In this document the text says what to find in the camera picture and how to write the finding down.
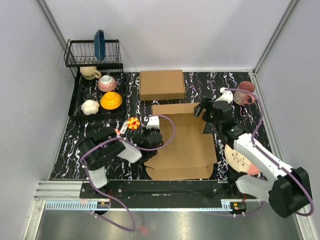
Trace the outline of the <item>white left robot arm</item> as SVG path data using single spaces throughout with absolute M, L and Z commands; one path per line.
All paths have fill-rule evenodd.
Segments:
M 158 128 L 142 129 L 142 141 L 134 147 L 124 140 L 115 140 L 99 147 L 85 158 L 88 177 L 93 184 L 90 192 L 97 198 L 103 198 L 108 193 L 108 180 L 105 173 L 108 162 L 116 158 L 131 164 L 144 165 L 150 158 L 157 155 L 157 148 L 164 144 L 163 136 Z

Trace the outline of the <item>orange sunflower plush toy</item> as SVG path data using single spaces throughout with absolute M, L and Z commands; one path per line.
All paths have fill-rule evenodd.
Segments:
M 130 117 L 127 120 L 127 127 L 130 130 L 137 130 L 140 125 L 141 125 L 140 120 L 137 117 Z

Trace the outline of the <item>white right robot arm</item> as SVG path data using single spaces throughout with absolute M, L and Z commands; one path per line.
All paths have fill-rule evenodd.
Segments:
M 254 196 L 269 203 L 273 211 L 284 219 L 292 214 L 301 216 L 300 210 L 306 206 L 310 206 L 310 210 L 304 216 L 314 213 L 308 172 L 283 162 L 255 140 L 254 135 L 234 118 L 229 100 L 222 96 L 216 100 L 203 97 L 194 107 L 194 116 L 212 123 L 226 139 L 227 145 L 247 158 L 266 177 L 266 180 L 261 180 L 244 172 L 237 174 L 227 185 L 230 197 Z

